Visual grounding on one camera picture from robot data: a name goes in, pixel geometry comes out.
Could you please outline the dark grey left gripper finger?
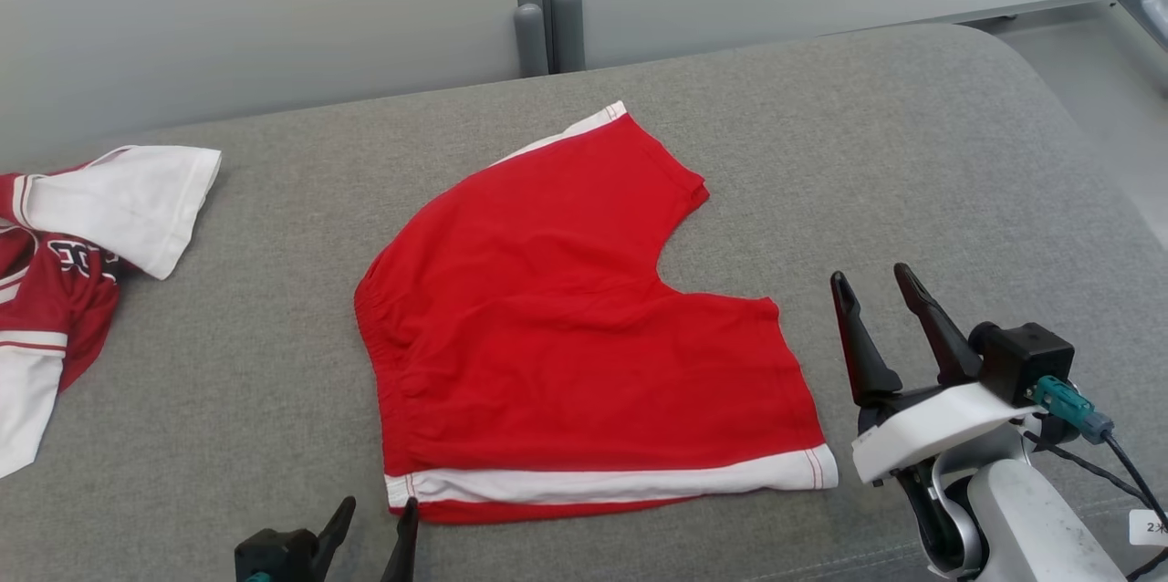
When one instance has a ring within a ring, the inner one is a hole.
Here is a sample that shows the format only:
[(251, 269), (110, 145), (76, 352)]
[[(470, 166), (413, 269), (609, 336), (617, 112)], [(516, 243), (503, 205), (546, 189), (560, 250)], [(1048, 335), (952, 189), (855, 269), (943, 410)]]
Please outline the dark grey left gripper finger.
[(418, 529), (420, 529), (420, 503), (416, 496), (410, 496), (397, 518), (396, 543), (392, 545), (391, 557), (382, 573), (382, 582), (413, 581)]
[(326, 526), (318, 532), (317, 547), (317, 581), (325, 581), (329, 573), (335, 553), (341, 546), (350, 528), (353, 515), (356, 508), (355, 496), (346, 496), (339, 503), (338, 511), (327, 521)]

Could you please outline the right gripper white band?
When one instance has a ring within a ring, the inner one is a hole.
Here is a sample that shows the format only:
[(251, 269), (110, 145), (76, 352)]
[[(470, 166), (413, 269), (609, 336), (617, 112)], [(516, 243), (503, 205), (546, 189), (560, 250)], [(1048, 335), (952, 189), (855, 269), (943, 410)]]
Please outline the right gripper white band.
[[(860, 481), (864, 483), (880, 481), (896, 470), (947, 452), (1038, 410), (1035, 406), (1014, 407), (997, 399), (988, 387), (969, 383), (976, 380), (982, 360), (967, 337), (906, 263), (894, 265), (894, 279), (906, 307), (922, 324), (937, 361), (937, 383), (960, 386), (894, 414), (851, 442), (851, 462), (858, 470)], [(830, 296), (850, 377), (851, 402), (865, 408), (892, 399), (902, 390), (901, 375), (889, 369), (872, 342), (862, 320), (858, 298), (842, 271), (830, 275)]]

